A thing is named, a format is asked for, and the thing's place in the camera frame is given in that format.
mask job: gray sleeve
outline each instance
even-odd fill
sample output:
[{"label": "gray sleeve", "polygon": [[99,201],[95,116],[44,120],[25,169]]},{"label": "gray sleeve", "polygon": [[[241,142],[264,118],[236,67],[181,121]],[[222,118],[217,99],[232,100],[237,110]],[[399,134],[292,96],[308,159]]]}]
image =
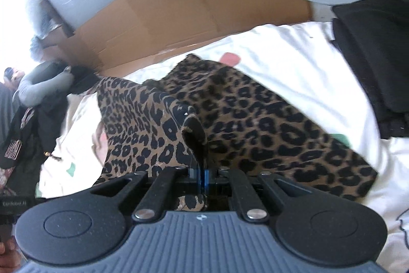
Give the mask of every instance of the gray sleeve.
[{"label": "gray sleeve", "polygon": [[74,82],[74,76],[69,72],[61,72],[50,80],[34,85],[29,79],[30,77],[24,76],[18,87],[18,97],[26,107],[39,105],[48,95],[68,92]]},{"label": "gray sleeve", "polygon": [[61,64],[55,61],[46,61],[37,65],[30,73],[24,76],[24,79],[28,80],[30,83],[38,84],[46,81],[59,73],[64,69],[64,65],[61,68]]}]

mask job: bed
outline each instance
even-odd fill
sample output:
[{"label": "bed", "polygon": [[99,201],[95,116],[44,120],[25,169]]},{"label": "bed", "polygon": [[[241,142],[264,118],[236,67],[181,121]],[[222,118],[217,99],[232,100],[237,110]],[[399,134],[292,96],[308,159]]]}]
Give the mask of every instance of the bed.
[{"label": "bed", "polygon": [[[378,263],[392,273],[409,272],[409,138],[380,139],[367,96],[341,53],[330,43],[330,22],[264,25],[192,51],[236,67],[278,93],[323,129],[358,152],[379,175],[362,204],[388,226]],[[126,77],[161,79],[186,54]],[[89,188],[101,174],[107,142],[96,94],[69,97],[70,107],[54,156],[42,166],[38,193],[51,198]]]}]

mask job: leopard print clothing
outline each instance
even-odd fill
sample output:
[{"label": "leopard print clothing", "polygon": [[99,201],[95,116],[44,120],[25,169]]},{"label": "leopard print clothing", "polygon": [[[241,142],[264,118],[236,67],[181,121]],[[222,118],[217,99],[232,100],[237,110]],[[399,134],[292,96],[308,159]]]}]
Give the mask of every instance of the leopard print clothing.
[{"label": "leopard print clothing", "polygon": [[98,101],[108,155],[98,182],[135,170],[213,161],[248,175],[271,170],[346,199],[377,173],[279,95],[240,71],[188,55],[165,78],[105,78]]}]

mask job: cardboard flap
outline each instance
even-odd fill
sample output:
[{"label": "cardboard flap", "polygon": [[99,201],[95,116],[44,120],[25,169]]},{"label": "cardboard flap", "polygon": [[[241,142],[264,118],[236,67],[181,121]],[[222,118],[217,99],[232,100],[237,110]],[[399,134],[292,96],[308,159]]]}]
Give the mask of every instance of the cardboard flap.
[{"label": "cardboard flap", "polygon": [[59,43],[59,47],[65,54],[72,56],[72,65],[86,65],[93,69],[101,69],[103,64],[99,57],[95,55],[77,35],[69,37]]},{"label": "cardboard flap", "polygon": [[41,46],[43,48],[52,47],[58,45],[61,41],[67,39],[68,36],[64,32],[63,27],[60,25],[51,30],[46,37],[40,39]]},{"label": "cardboard flap", "polygon": [[102,69],[109,69],[257,25],[310,18],[304,0],[115,0],[75,36],[97,56]]}]

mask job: black t-shirt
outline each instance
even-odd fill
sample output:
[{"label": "black t-shirt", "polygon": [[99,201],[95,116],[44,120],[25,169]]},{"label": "black t-shirt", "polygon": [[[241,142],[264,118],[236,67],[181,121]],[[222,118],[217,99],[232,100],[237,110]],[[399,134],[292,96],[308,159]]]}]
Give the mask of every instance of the black t-shirt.
[{"label": "black t-shirt", "polygon": [[10,124],[20,106],[19,99],[13,101],[13,95],[13,91],[0,83],[0,145],[6,140]]}]

